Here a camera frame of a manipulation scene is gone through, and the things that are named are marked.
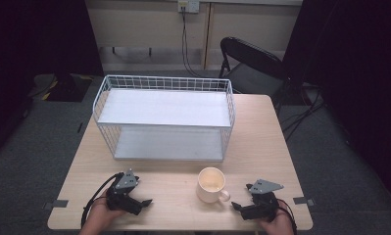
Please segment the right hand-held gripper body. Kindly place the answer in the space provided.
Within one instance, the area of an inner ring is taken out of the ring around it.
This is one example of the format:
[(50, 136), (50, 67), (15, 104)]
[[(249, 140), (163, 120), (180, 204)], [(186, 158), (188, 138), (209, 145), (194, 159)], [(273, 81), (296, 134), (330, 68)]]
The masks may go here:
[(281, 184), (258, 179), (253, 184), (251, 190), (248, 190), (252, 196), (253, 204), (244, 207), (245, 211), (241, 213), (243, 219), (265, 218), (267, 220), (273, 220), (279, 208), (274, 191), (282, 188), (283, 185)]

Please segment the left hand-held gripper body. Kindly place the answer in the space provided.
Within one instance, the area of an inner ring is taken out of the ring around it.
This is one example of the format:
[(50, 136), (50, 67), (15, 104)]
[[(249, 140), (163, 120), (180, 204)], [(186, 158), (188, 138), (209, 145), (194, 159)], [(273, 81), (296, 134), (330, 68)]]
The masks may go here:
[(131, 198), (129, 193), (137, 186), (132, 169), (120, 172), (106, 192), (107, 205), (111, 211), (124, 211), (139, 215), (141, 202)]

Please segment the person's right hand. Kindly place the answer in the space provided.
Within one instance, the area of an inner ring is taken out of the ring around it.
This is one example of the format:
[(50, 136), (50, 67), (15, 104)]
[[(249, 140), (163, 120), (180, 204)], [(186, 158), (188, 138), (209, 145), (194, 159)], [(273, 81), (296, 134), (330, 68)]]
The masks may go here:
[(295, 235), (290, 215), (287, 212), (287, 204), (279, 201), (279, 209), (276, 211), (272, 222), (257, 219), (256, 222), (268, 235)]

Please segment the person's left hand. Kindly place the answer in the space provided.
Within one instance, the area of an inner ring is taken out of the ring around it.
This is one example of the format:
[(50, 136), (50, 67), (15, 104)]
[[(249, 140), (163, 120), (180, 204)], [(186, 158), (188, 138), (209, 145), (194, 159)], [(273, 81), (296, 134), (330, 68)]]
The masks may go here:
[(92, 204), (91, 211), (82, 228), (84, 226), (97, 227), (105, 230), (116, 218), (122, 215), (125, 215), (125, 211), (111, 211), (107, 206), (106, 198), (100, 197)]

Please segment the white cup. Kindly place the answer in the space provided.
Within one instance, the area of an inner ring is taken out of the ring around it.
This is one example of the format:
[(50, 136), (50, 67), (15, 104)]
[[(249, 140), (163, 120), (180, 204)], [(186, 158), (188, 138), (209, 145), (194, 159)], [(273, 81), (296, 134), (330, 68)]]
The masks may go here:
[(205, 167), (198, 174), (196, 194), (204, 203), (227, 202), (230, 194), (224, 189), (226, 179), (216, 167)]

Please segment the grey tape piece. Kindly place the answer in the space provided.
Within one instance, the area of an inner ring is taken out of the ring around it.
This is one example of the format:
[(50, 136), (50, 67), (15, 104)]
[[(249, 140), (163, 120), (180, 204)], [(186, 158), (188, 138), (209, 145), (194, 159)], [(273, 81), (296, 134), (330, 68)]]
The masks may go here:
[(68, 202), (68, 200), (54, 200), (45, 203), (42, 208), (47, 211), (51, 211), (54, 208), (65, 208), (68, 205)]
[(309, 207), (312, 207), (316, 204), (314, 199), (306, 197), (296, 197), (293, 199), (293, 201), (296, 205), (306, 204)]

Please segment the dark stand base yellow tape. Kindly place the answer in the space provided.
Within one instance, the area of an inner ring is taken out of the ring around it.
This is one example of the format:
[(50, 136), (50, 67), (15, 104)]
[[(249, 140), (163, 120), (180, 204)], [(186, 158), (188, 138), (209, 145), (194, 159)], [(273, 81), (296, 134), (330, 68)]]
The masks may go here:
[(33, 79), (28, 96), (49, 102), (81, 102), (92, 81), (92, 76), (82, 74), (40, 74)]

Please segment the black folding chair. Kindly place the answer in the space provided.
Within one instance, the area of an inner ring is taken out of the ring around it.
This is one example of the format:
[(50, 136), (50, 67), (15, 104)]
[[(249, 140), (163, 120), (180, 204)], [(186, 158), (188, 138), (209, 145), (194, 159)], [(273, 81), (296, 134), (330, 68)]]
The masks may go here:
[(220, 78), (229, 79), (234, 92), (268, 95), (273, 101), (281, 98), (288, 76), (274, 54), (231, 36), (220, 42), (220, 49)]

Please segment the black curtain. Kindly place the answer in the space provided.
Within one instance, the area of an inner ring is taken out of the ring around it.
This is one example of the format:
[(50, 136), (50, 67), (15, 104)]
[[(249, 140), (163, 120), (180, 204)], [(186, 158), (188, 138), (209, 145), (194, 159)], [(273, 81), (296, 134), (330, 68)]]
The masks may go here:
[(391, 194), (391, 0), (303, 0), (283, 63), (320, 87)]

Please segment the white wall socket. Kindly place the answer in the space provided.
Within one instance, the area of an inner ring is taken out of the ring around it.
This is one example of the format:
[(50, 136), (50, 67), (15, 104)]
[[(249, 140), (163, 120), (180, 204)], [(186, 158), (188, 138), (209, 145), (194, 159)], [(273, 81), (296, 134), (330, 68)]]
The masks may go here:
[(180, 13), (198, 14), (200, 10), (199, 0), (178, 0), (177, 10)]

